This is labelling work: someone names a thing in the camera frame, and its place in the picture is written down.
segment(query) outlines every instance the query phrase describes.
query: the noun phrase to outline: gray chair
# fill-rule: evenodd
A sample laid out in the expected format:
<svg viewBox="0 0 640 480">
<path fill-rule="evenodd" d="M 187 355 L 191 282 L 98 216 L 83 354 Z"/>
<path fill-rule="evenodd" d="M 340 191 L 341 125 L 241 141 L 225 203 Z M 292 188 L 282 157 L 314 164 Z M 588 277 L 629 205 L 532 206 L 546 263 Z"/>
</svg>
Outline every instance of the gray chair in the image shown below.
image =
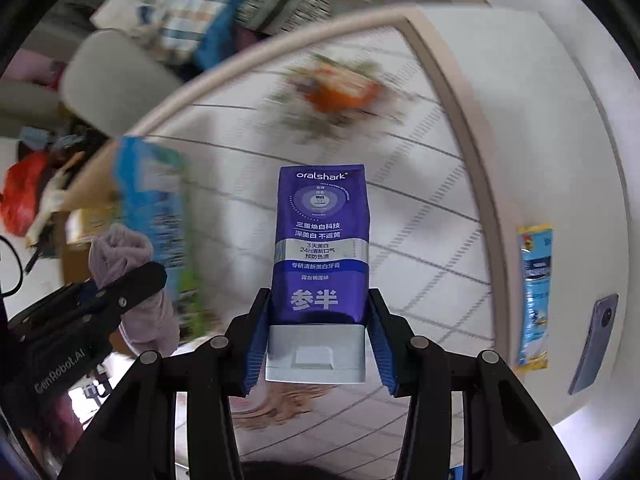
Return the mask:
<svg viewBox="0 0 640 480">
<path fill-rule="evenodd" d="M 117 30 L 82 42 L 60 85 L 65 105 L 110 137 L 125 134 L 182 82 Z"/>
</svg>

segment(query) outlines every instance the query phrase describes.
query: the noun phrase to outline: phone camera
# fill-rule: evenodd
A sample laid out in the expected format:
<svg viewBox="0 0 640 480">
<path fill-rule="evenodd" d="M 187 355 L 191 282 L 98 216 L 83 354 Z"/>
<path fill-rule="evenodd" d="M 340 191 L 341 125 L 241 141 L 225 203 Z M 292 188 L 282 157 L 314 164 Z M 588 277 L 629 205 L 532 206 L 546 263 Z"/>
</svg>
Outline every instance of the phone camera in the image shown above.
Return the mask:
<svg viewBox="0 0 640 480">
<path fill-rule="evenodd" d="M 611 316 L 613 316 L 613 312 L 610 308 L 604 311 L 604 314 L 602 314 L 602 321 L 600 322 L 603 328 L 609 324 L 609 321 L 611 321 Z"/>
</svg>

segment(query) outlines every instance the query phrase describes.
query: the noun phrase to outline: blue package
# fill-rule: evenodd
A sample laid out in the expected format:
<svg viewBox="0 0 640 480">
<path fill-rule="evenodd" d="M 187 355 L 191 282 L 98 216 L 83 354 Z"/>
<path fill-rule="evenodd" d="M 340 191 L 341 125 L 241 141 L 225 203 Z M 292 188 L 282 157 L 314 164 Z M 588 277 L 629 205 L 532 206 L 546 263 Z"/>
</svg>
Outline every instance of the blue package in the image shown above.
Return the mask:
<svg viewBox="0 0 640 480">
<path fill-rule="evenodd" d="M 166 290 L 189 338 L 204 335 L 209 321 L 199 297 L 187 229 L 187 195 L 182 187 L 184 162 L 179 152 L 122 137 L 114 165 L 121 195 L 122 221 L 149 238 L 153 259 L 164 265 Z"/>
<path fill-rule="evenodd" d="M 518 370 L 542 370 L 548 365 L 546 330 L 551 287 L 551 225 L 520 229 L 524 274 L 524 320 Z"/>
<path fill-rule="evenodd" d="M 267 380 L 363 382 L 368 290 L 364 166 L 281 168 Z"/>
</svg>

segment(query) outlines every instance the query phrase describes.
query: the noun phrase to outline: smartphone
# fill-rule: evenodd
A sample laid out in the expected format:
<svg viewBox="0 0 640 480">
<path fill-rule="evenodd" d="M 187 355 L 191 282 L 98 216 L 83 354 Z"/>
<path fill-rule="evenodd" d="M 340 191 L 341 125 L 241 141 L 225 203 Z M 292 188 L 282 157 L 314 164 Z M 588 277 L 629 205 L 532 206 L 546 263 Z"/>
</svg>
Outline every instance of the smartphone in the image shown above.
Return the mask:
<svg viewBox="0 0 640 480">
<path fill-rule="evenodd" d="M 574 380 L 571 381 L 571 386 L 569 386 L 569 395 L 581 392 L 596 380 L 604 352 L 607 351 L 607 345 L 609 344 L 613 321 L 616 319 L 617 306 L 617 294 L 602 298 L 596 301 L 593 306 L 587 342 L 584 345 L 584 350 L 582 350 Z"/>
</svg>

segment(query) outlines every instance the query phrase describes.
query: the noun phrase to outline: plaid fabric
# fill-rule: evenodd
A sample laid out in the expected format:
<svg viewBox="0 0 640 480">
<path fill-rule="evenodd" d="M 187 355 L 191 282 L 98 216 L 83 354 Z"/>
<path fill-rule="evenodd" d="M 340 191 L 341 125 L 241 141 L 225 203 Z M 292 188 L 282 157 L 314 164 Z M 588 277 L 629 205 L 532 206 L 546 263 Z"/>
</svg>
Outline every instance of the plaid fabric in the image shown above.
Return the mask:
<svg viewBox="0 0 640 480">
<path fill-rule="evenodd" d="M 216 18 L 238 0 L 142 0 L 142 45 L 167 65 L 191 60 Z"/>
</svg>

